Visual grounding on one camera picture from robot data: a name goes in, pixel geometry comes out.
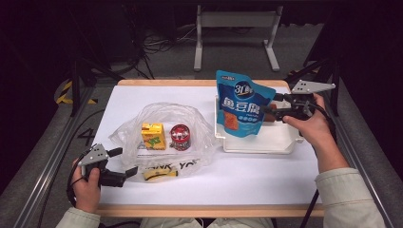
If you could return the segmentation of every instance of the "person's arm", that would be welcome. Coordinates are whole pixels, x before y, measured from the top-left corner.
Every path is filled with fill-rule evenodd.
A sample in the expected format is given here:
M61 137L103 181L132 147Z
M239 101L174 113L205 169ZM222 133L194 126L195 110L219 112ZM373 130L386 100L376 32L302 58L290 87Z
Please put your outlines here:
M315 94L324 108L323 98ZM307 121L283 119L297 128L317 152L317 189L325 208L324 227L385 227L359 172L346 162L330 132L326 118L316 111Z
M99 178L100 170L94 168L89 174L88 181L82 179L81 167L77 166L71 182L76 195L76 207L71 207L65 212L57 228L97 228L99 226L101 217L94 214L101 196L98 187Z

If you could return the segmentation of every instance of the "sleeve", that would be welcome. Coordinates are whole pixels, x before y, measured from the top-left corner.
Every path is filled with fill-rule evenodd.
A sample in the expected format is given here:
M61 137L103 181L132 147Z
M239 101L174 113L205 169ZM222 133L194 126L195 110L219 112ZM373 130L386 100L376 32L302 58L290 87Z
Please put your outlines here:
M70 207L57 224L56 228L98 228L100 216Z
M323 227L385 227L373 197L356 169L319 174L317 189L324 205Z

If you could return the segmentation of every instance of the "yellow box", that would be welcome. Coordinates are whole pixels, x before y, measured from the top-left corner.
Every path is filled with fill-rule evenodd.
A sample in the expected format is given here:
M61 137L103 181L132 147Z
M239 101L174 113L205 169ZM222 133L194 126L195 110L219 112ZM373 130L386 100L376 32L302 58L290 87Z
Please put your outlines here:
M142 137L148 150L165 150L165 134L162 123L143 123Z

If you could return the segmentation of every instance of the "white plastic container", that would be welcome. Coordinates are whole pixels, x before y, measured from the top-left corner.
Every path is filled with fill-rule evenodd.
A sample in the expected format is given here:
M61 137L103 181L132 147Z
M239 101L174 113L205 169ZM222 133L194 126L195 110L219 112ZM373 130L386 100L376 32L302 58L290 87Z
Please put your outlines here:
M276 102L277 108L289 107L286 102ZM296 143L302 143L304 138L299 136L297 129L283 122L263 122L258 135L244 138L232 136L225 132L224 126L217 123L218 96L215 106L215 134L222 141L225 152L230 153L260 153L260 154L290 154Z

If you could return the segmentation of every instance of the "clear plastic bag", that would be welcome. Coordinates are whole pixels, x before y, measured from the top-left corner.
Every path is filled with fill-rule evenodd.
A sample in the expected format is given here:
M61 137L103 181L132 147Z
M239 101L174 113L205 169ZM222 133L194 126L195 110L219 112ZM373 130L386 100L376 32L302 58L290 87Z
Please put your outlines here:
M143 123L162 123L165 131L166 150L146 150L141 135ZM170 126L185 124L190 130L190 147L185 151L170 148ZM188 176L211 162L219 142L213 127L199 110L192 106L171 103L155 103L146 106L134 119L123 123L109 138L123 148L123 169L139 166L139 172L160 167L176 170Z

